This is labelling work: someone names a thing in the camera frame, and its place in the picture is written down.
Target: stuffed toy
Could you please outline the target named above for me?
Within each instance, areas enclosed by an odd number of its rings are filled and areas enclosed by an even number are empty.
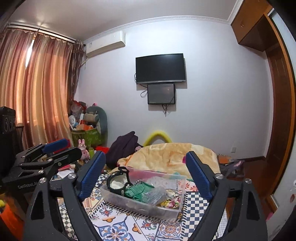
[[[101,107],[94,105],[88,107],[83,119],[96,123],[96,128],[102,136],[107,134],[107,115]]]
[[[84,139],[82,140],[78,140],[78,146],[77,146],[81,152],[82,152],[82,156],[81,156],[81,160],[85,161],[86,163],[90,160],[90,156],[89,156],[89,152],[86,149],[86,145],[85,145],[85,141]]]

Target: blue gripper pad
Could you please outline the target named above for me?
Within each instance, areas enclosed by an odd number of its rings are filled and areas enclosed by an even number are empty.
[[[64,139],[46,144],[42,149],[42,151],[44,154],[50,154],[60,149],[66,148],[68,144],[69,144],[68,140],[64,138]]]
[[[190,151],[186,154],[186,166],[196,184],[198,191],[202,198],[210,201],[213,198],[211,192],[211,183],[205,173],[203,172],[200,165],[205,165],[197,157],[195,152]]]
[[[78,178],[76,181],[76,188],[78,191],[77,196],[80,201],[83,201],[91,195],[105,164],[105,153],[97,151],[93,158],[79,169],[77,172]]]

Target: window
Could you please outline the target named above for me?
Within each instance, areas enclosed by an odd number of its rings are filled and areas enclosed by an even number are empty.
[[[35,41],[35,39],[32,40],[32,43],[31,43],[30,47],[28,48],[27,58],[26,58],[26,68],[27,68],[27,66],[29,64],[29,60],[30,60],[30,57],[31,57],[32,47],[33,47],[34,41]]]

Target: green cloth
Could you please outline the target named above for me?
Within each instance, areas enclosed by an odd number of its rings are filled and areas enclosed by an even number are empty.
[[[178,173],[178,172],[175,172],[175,173],[173,173],[174,175],[181,175],[180,173]],[[187,181],[191,181],[191,182],[194,182],[194,180],[193,179],[189,179],[189,178],[187,178]]]
[[[124,196],[143,202],[143,193],[151,191],[154,187],[145,182],[136,184],[135,186],[126,189]]]

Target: pink toy bunny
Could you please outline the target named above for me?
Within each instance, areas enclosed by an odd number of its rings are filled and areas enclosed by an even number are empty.
[[[86,145],[85,145],[85,141],[84,139],[82,139],[82,141],[79,139],[78,140],[78,148],[81,150],[82,152],[82,156],[81,156],[81,160],[88,162],[88,160],[90,159],[89,156],[89,152],[86,149]]]

